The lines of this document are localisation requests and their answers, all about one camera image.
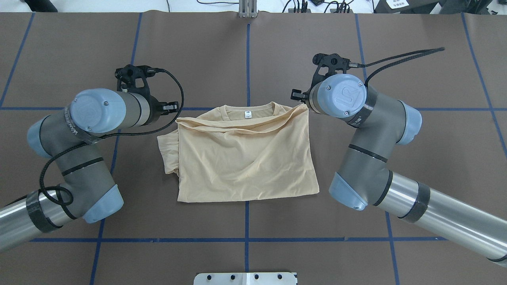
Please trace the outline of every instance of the t-shirt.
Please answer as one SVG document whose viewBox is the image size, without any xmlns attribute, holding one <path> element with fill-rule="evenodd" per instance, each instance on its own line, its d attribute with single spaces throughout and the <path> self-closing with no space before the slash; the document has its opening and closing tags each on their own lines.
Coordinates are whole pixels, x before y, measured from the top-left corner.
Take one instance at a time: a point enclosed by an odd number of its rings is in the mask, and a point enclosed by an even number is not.
<svg viewBox="0 0 507 285">
<path fill-rule="evenodd" d="M 308 108 L 224 105 L 157 137 L 165 173 L 179 176 L 178 201 L 224 202 L 319 192 Z"/>
</svg>

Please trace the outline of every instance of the white mounting plate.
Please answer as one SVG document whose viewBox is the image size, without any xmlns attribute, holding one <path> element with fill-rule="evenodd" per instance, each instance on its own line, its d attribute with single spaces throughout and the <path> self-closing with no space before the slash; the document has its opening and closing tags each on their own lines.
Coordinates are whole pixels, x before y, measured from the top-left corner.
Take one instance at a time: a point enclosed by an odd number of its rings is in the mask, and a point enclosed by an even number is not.
<svg viewBox="0 0 507 285">
<path fill-rule="evenodd" d="M 194 278 L 194 285 L 297 285 L 297 284 L 298 284 L 297 273 L 291 272 L 199 273 Z"/>
</svg>

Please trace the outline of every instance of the silver metal tube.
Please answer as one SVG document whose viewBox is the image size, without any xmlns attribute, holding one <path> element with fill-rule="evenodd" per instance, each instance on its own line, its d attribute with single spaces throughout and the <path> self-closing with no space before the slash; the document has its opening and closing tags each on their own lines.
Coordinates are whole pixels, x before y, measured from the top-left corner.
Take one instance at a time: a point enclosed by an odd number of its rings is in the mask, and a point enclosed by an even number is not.
<svg viewBox="0 0 507 285">
<path fill-rule="evenodd" d="M 378 206 L 490 260 L 507 255 L 507 221 L 397 173 Z"/>
<path fill-rule="evenodd" d="M 56 199 L 56 192 L 49 191 Z M 39 195 L 41 208 L 55 225 L 62 226 L 70 221 L 61 206 L 48 200 L 43 194 Z M 35 227 L 26 210 L 26 198 L 0 209 L 0 252 L 7 251 L 19 244 L 41 235 Z"/>
</svg>

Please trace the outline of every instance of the white label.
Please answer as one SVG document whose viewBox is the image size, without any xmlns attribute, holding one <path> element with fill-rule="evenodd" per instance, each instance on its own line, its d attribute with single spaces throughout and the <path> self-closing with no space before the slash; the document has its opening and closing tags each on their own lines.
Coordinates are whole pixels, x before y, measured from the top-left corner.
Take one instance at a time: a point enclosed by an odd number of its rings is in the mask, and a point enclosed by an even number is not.
<svg viewBox="0 0 507 285">
<path fill-rule="evenodd" d="M 407 0 L 387 0 L 387 4 L 391 9 L 398 9 L 409 5 Z"/>
</svg>

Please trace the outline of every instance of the light blue joint cap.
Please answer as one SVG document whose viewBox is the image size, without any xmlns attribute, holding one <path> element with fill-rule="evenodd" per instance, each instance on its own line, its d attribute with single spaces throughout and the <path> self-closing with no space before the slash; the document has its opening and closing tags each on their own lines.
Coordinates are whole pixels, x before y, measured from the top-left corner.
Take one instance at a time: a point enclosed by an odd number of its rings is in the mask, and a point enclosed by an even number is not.
<svg viewBox="0 0 507 285">
<path fill-rule="evenodd" d="M 26 134 L 26 140 L 28 141 L 28 145 L 37 153 L 37 155 L 42 156 L 44 158 L 51 158 L 51 155 L 49 155 L 44 148 L 42 147 L 41 143 L 41 126 L 42 122 L 49 117 L 49 115 L 45 116 L 44 118 L 40 119 L 38 122 L 33 124 L 29 129 L 28 133 Z"/>
<path fill-rule="evenodd" d="M 367 94 L 361 79 L 350 74 L 327 78 L 317 92 L 320 108 L 336 118 L 354 116 L 365 105 Z"/>
<path fill-rule="evenodd" d="M 329 193 L 335 200 L 354 210 L 362 211 L 368 205 L 338 173 L 335 173 L 329 186 Z"/>
<path fill-rule="evenodd" d="M 70 104 L 70 115 L 76 125 L 93 133 L 116 129 L 123 122 L 126 112 L 121 96 L 104 88 L 84 90 Z"/>
<path fill-rule="evenodd" d="M 118 184 L 116 184 L 83 215 L 83 219 L 88 224 L 92 224 L 111 216 L 122 206 L 123 198 L 118 190 Z"/>
<path fill-rule="evenodd" d="M 415 135 L 419 133 L 422 126 L 421 113 L 399 100 L 405 108 L 405 131 L 403 132 L 402 138 L 396 143 L 397 145 L 406 145 L 410 143 Z"/>
</svg>

